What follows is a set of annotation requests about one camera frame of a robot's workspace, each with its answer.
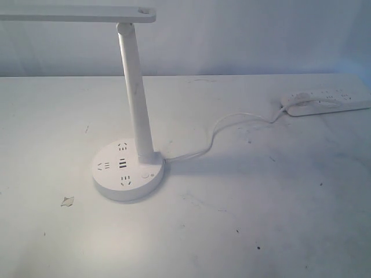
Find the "white desk lamp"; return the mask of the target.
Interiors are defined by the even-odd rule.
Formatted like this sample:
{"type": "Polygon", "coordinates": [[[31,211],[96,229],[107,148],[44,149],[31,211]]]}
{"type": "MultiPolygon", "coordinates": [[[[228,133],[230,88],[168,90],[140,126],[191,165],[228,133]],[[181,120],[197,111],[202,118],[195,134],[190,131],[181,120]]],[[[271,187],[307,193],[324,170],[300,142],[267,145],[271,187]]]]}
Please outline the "white desk lamp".
{"type": "Polygon", "coordinates": [[[164,159],[154,151],[137,47],[136,23],[153,23],[153,8],[137,6],[1,5],[2,21],[114,23],[117,26],[123,73],[134,131],[105,146],[93,159],[92,176],[104,197],[132,202],[161,183],[164,159]]]}

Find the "torn paper scrap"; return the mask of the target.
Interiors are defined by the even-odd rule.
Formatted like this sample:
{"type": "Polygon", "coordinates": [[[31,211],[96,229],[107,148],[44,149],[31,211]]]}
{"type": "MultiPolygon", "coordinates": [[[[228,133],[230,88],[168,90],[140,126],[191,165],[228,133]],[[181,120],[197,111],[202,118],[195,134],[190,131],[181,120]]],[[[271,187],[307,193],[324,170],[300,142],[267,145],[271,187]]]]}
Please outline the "torn paper scrap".
{"type": "Polygon", "coordinates": [[[74,204],[74,197],[64,197],[64,200],[61,203],[61,207],[70,207],[74,204]]]}

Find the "white power strip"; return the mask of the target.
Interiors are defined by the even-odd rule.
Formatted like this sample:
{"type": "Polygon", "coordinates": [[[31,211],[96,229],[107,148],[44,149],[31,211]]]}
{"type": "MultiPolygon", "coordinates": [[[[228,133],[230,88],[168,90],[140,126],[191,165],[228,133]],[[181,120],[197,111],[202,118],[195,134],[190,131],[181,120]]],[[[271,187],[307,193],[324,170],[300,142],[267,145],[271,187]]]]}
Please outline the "white power strip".
{"type": "Polygon", "coordinates": [[[289,93],[281,98],[290,116],[309,116],[370,108],[369,89],[316,89],[289,93]]]}

